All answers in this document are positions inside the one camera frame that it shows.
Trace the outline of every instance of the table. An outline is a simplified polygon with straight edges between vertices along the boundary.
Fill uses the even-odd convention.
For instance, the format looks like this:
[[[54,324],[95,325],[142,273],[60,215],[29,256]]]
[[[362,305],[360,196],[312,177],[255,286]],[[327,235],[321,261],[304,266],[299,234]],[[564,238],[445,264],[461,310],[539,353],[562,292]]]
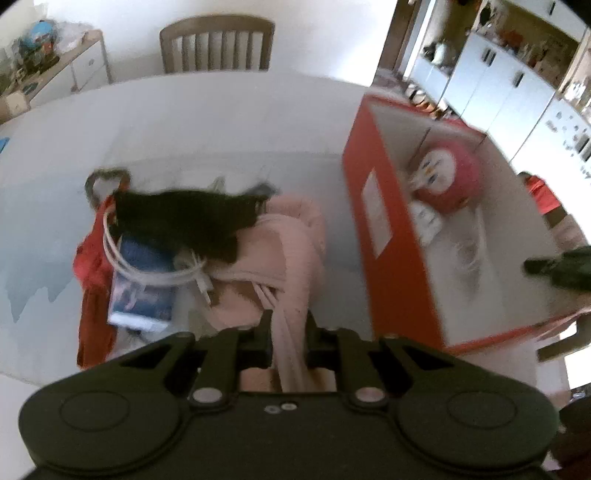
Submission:
[[[127,166],[150,188],[214,173],[265,178],[315,198],[327,219],[321,325],[369,337],[365,283],[340,154],[365,88],[296,75],[189,73],[103,87],[0,127],[0,372],[38,385],[77,371],[82,291],[76,245],[96,167]]]

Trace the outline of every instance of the black cloth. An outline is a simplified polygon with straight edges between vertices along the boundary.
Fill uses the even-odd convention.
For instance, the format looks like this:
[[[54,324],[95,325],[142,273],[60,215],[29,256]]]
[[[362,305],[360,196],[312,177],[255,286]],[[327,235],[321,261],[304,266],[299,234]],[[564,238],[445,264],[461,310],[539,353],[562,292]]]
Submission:
[[[202,190],[169,190],[157,194],[116,192],[121,233],[156,248],[177,252],[189,248],[205,258],[236,261],[236,231],[253,226],[265,196]]]

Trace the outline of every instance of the plush toy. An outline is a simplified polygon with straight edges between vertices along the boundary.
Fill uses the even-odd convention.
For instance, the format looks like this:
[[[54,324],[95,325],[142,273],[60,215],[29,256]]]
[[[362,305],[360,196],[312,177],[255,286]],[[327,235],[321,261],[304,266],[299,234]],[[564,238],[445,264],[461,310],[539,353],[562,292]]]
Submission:
[[[462,143],[433,144],[410,179],[415,197],[440,213],[453,213],[480,194],[478,159]]]

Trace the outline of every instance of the cardboard box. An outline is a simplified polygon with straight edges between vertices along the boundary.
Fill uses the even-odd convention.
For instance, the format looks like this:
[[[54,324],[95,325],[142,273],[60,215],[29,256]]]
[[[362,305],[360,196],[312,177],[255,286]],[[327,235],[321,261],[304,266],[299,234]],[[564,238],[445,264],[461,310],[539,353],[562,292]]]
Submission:
[[[406,179],[437,140],[463,142],[481,160],[487,255],[476,281],[453,265],[462,213],[421,248],[408,215]],[[366,95],[343,153],[361,244],[374,334],[401,335],[465,353],[535,336],[578,310],[573,292],[528,277],[529,257],[559,251],[535,203],[486,136],[460,121],[433,121],[394,100]]]

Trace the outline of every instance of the screw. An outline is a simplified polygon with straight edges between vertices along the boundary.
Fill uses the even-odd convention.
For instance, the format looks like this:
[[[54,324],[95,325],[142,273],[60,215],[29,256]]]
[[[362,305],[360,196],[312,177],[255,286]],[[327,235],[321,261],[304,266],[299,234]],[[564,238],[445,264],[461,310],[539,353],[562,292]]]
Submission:
[[[281,413],[281,409],[277,405],[267,405],[265,411],[270,415],[277,415]]]
[[[282,403],[281,404],[281,409],[284,410],[284,411],[294,411],[294,410],[297,410],[297,403],[286,401],[285,403]]]
[[[216,403],[223,398],[221,390],[212,387],[203,387],[193,392],[193,400],[199,403]]]
[[[386,394],[381,388],[362,387],[355,392],[355,398],[363,403],[377,403],[386,398]]]

